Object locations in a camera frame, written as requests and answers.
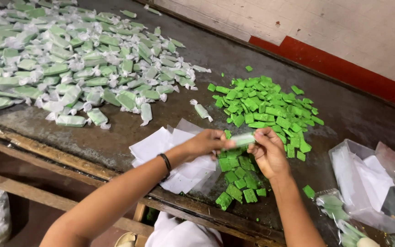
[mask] red wall stripe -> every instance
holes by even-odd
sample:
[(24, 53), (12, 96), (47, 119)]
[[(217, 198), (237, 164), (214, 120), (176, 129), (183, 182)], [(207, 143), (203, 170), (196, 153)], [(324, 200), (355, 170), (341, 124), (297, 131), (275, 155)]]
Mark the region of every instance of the red wall stripe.
[(251, 36), (250, 43), (395, 104), (395, 81), (286, 36), (280, 46)]

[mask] person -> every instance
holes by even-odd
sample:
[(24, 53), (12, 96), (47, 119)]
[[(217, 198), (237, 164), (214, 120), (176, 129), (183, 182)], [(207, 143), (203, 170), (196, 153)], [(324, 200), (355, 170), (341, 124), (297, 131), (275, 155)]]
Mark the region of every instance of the person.
[[(301, 200), (291, 175), (281, 139), (270, 128), (257, 129), (256, 143), (250, 144), (248, 153), (254, 155), (261, 172), (271, 183), (284, 228), (288, 247), (325, 247)], [(227, 140), (224, 131), (204, 130), (192, 139), (165, 153), (171, 169), (195, 158), (220, 153), (221, 149), (235, 146)], [(111, 227), (138, 200), (144, 197), (168, 175), (161, 156), (115, 177), (92, 192), (73, 209), (63, 214), (45, 234), (40, 247), (87, 247), (101, 233)], [(222, 245), (220, 233), (195, 223), (161, 212), (155, 231), (146, 247), (190, 247)]]

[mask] black bracelet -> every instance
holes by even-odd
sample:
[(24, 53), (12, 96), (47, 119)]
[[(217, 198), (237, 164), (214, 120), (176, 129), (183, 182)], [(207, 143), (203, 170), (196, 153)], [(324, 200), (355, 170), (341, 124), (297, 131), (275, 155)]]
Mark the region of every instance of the black bracelet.
[(160, 153), (160, 154), (158, 154), (158, 156), (162, 157), (162, 159), (165, 162), (165, 166), (167, 167), (167, 171), (168, 171), (167, 176), (161, 180), (164, 182), (168, 177), (170, 177), (170, 172), (172, 171), (172, 166), (170, 165), (170, 161), (168, 160), (168, 158), (165, 154)]

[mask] white wall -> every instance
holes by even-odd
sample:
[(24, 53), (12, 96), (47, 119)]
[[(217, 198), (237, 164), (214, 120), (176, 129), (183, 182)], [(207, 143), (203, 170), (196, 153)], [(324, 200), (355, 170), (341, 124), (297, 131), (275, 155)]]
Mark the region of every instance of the white wall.
[(280, 45), (290, 36), (395, 81), (395, 0), (154, 3), (244, 41), (253, 35)]

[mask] hand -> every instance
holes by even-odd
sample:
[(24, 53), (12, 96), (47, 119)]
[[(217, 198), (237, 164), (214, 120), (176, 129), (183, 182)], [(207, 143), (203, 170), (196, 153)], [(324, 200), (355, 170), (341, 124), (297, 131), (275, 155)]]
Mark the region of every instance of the hand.
[(197, 157), (210, 154), (213, 160), (221, 149), (232, 149), (236, 146), (234, 141), (227, 140), (224, 131), (206, 129), (195, 137), (181, 144), (181, 148), (188, 154), (186, 162), (195, 160)]
[(271, 179), (279, 175), (290, 175), (283, 142), (274, 130), (270, 127), (257, 129), (254, 137), (258, 144), (250, 144), (248, 153), (254, 155), (265, 177)]

